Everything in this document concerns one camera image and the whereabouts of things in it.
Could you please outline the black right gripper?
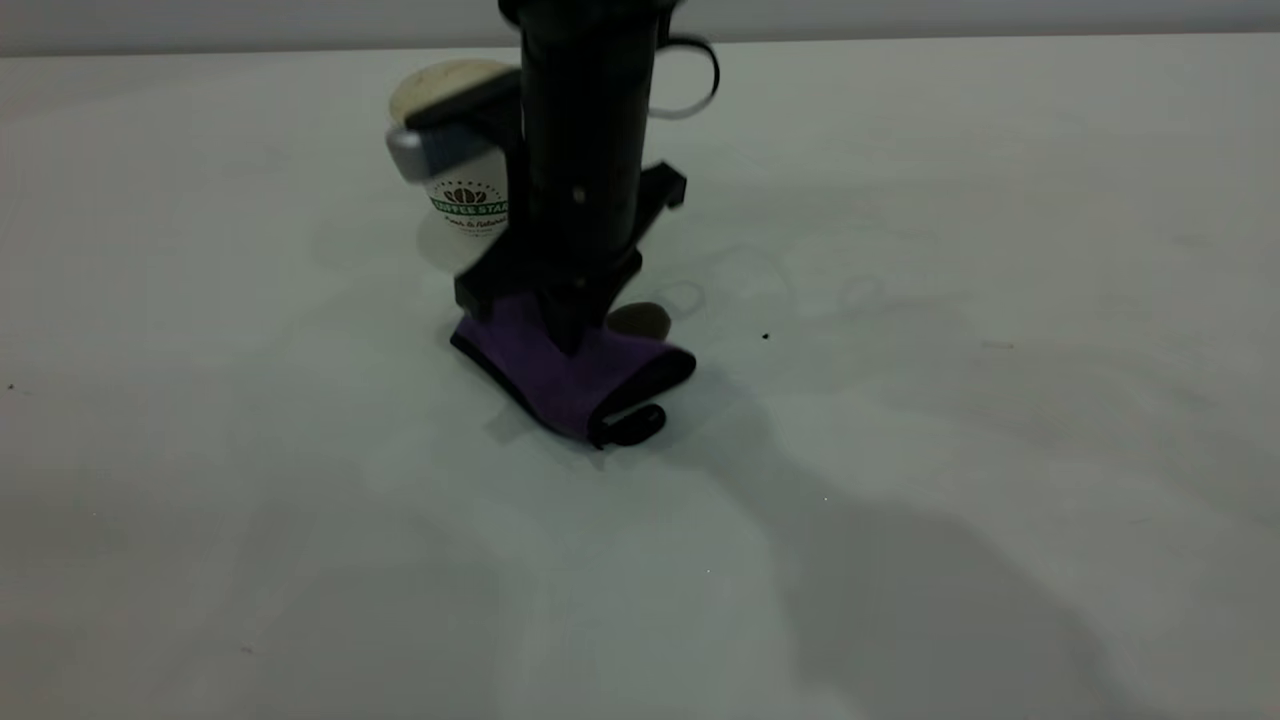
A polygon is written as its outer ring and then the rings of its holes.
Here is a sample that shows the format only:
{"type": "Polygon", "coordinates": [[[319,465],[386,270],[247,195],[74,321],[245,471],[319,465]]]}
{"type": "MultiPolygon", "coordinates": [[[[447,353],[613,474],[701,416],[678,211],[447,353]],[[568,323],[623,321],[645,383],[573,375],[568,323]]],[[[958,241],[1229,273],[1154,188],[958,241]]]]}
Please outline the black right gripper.
{"type": "Polygon", "coordinates": [[[604,329],[637,240],[663,206],[643,193],[654,65],[650,58],[524,61],[508,227],[454,282],[468,314],[540,293],[547,337],[562,354],[604,329]]]}

